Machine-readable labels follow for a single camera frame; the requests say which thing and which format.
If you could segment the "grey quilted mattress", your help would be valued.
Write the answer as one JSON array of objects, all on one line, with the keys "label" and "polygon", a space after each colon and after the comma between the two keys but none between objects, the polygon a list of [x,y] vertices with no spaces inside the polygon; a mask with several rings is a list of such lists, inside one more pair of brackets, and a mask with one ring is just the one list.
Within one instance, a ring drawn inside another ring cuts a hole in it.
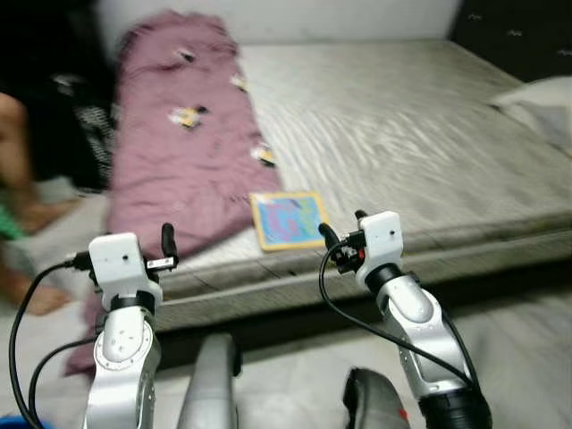
[{"label": "grey quilted mattress", "polygon": [[289,191],[328,223],[393,211],[422,282],[571,255],[569,159],[492,99],[518,78],[449,41],[246,45],[258,126]]}]

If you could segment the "black printed cloth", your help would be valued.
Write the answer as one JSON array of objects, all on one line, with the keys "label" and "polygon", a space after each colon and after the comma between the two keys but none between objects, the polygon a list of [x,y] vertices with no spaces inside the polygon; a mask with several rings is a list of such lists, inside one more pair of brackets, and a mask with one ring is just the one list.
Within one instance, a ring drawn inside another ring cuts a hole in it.
[{"label": "black printed cloth", "polygon": [[115,147],[114,74],[98,40],[97,0],[0,0],[0,93],[29,120],[40,181],[99,193]]}]

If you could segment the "grey right robot leg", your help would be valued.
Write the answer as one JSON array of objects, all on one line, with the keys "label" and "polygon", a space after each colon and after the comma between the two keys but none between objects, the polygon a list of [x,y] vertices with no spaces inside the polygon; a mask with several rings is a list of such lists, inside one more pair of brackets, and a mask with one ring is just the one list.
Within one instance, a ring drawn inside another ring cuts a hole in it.
[{"label": "grey right robot leg", "polygon": [[342,404],[346,429],[412,429],[403,401],[383,374],[354,367],[344,385]]}]

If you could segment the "grey robot leg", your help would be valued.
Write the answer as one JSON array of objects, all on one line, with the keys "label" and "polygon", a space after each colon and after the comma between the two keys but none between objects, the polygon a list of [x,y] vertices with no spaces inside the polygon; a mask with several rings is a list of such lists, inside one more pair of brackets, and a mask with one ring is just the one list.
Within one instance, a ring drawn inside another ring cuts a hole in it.
[{"label": "grey robot leg", "polygon": [[207,336],[189,377],[177,429],[240,429],[233,381],[241,354],[227,332]]},{"label": "grey robot leg", "polygon": [[383,374],[354,367],[344,385],[342,404],[346,429],[412,429],[403,401]]}]

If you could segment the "maroon cartoon print blanket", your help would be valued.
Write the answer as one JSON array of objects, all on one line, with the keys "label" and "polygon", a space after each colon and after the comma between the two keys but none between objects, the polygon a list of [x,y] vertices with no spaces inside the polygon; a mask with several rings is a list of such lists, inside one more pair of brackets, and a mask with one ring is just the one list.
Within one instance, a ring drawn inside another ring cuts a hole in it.
[{"label": "maroon cartoon print blanket", "polygon": [[180,264],[160,275],[167,301],[204,293],[206,270],[192,258],[252,228],[250,198],[283,188],[263,160],[255,82],[240,58],[208,13],[154,13],[123,37],[106,228],[134,233],[152,260],[172,225]]}]

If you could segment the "black tufted headboard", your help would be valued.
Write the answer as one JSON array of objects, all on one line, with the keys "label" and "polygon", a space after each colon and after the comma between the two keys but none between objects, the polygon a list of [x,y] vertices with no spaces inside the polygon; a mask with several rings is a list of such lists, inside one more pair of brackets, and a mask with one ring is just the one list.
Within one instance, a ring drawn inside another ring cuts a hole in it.
[{"label": "black tufted headboard", "polygon": [[449,40],[522,81],[572,73],[571,0],[462,0]]}]

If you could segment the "white pillow with green print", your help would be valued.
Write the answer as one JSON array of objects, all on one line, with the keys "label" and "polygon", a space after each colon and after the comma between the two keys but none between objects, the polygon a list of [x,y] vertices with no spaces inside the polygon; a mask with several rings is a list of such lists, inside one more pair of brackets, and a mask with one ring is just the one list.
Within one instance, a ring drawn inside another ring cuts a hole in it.
[{"label": "white pillow with green print", "polygon": [[489,102],[529,130],[572,155],[572,77],[536,80],[491,98]]}]

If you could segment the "grey left robot leg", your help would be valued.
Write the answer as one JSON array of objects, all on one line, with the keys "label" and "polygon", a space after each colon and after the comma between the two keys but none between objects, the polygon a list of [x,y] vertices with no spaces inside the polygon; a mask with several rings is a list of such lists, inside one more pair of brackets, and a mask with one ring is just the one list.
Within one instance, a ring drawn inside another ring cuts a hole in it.
[{"label": "grey left robot leg", "polygon": [[241,354],[227,332],[207,336],[189,377],[177,429],[240,429],[233,381]]}]

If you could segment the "person's green garment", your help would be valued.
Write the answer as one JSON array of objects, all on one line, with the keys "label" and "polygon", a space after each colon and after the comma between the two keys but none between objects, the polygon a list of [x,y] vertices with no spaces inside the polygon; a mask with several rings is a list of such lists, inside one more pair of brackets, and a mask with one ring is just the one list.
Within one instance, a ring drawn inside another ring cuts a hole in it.
[{"label": "person's green garment", "polygon": [[4,203],[0,203],[0,240],[24,240],[26,232]]}]

